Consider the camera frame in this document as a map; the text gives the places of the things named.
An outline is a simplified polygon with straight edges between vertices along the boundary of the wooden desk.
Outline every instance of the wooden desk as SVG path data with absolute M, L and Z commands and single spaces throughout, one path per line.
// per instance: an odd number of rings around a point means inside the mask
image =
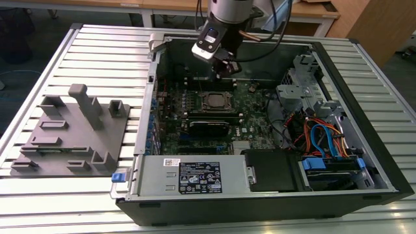
M 64 4 L 79 6 L 139 7 L 143 3 L 143 0 L 10 0 L 8 2 Z
M 144 27 L 154 27 L 154 15 L 195 16 L 198 0 L 0 0 L 0 6 L 138 13 L 143 16 Z M 203 0 L 203 15 L 207 15 L 208 0 Z M 299 2 L 292 8 L 291 22 L 318 24 L 315 36 L 324 37 L 339 12 L 328 12 L 320 3 Z
M 416 0 L 332 0 L 343 16 L 330 37 L 358 39 L 380 67 L 416 30 Z
M 178 11 L 196 11 L 198 0 L 143 0 L 142 8 L 178 10 Z M 203 0 L 203 12 L 208 10 L 208 0 Z M 320 3 L 299 2 L 292 7 L 294 17 L 314 17 L 338 19 L 339 12 L 327 11 Z
M 142 13 L 143 0 L 0 0 L 0 6 L 70 11 Z
M 143 0 L 140 7 L 143 11 L 151 10 L 151 15 L 143 15 L 144 21 L 152 22 L 152 15 L 180 15 L 194 16 L 196 11 L 198 0 Z M 203 14 L 207 15 L 208 0 L 203 0 Z M 340 17 L 339 12 L 327 11 L 320 3 L 299 2 L 292 7 L 291 22 L 319 24 L 315 34 L 316 37 L 326 37 L 334 20 Z

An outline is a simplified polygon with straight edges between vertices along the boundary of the table leg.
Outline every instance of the table leg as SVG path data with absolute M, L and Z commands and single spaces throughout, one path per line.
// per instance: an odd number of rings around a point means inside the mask
M 168 20 L 168 16 L 167 16 L 167 15 L 162 15 L 162 18 L 163 18 L 163 23 L 170 23 L 170 20 Z
M 334 19 L 324 19 L 315 32 L 315 37 L 324 38 L 332 26 Z
M 146 28 L 154 28 L 155 27 L 155 17 L 152 10 L 142 9 L 142 18 L 143 18 L 143 26 Z
M 48 9 L 48 13 L 54 20 L 58 19 L 58 10 Z

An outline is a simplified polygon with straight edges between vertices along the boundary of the floor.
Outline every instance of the floor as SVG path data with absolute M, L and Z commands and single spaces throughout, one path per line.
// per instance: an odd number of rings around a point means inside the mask
M 11 65 L 0 59 L 0 80 L 6 84 L 6 88 L 0 91 L 0 136 L 39 78 L 39 74 L 35 72 L 2 74 L 14 70 L 42 72 L 72 23 L 118 26 L 143 25 L 139 15 L 76 11 L 58 11 L 58 15 L 58 19 L 51 19 L 47 10 L 32 9 L 31 19 L 36 27 L 36 32 L 27 37 L 27 42 L 34 52 L 34 58 L 20 65 Z M 194 29 L 194 19 L 194 17 L 178 16 L 168 19 L 168 23 L 163 23 L 163 18 L 156 16 L 156 26 Z M 416 61 L 403 60 L 400 55 L 395 55 L 384 66 L 384 72 L 415 109 Z

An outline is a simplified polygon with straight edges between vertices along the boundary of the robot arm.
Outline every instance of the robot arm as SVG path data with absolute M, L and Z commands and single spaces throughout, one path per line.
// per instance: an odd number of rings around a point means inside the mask
M 283 18 L 276 16 L 280 12 L 287 12 L 287 8 L 283 5 L 287 2 L 292 3 L 292 0 L 211 0 L 208 20 L 192 47 L 192 53 L 195 57 L 212 64 L 216 78 L 227 77 L 240 72 L 240 65 L 234 61 L 234 58 L 244 37 L 258 42 L 266 41 L 244 32 L 251 19 L 259 19 L 264 16 L 263 13 L 259 14 L 259 9 L 256 8 L 256 4 L 264 8 L 264 2 L 270 2 L 271 12 L 275 11 L 274 2 L 280 3 L 278 7 L 279 12 L 274 13 L 271 17 L 276 30 L 283 22 Z

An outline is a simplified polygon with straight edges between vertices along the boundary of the blue latch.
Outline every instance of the blue latch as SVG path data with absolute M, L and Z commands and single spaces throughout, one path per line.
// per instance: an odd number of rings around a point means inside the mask
M 304 166 L 306 170 L 327 168 L 324 159 L 320 157 L 308 157 L 306 160 L 302 161 L 302 165 Z
M 111 176 L 111 182 L 124 183 L 126 182 L 126 173 L 114 173 Z
M 151 147 L 152 147 L 152 142 L 151 142 L 151 141 L 147 141 L 147 142 L 146 142 L 146 148 L 150 149 Z
M 158 105 L 158 101 L 156 101 L 156 99 L 152 99 L 152 109 L 156 108 L 156 105 Z
M 366 168 L 366 162 L 362 158 L 358 158 L 358 163 L 362 169 Z

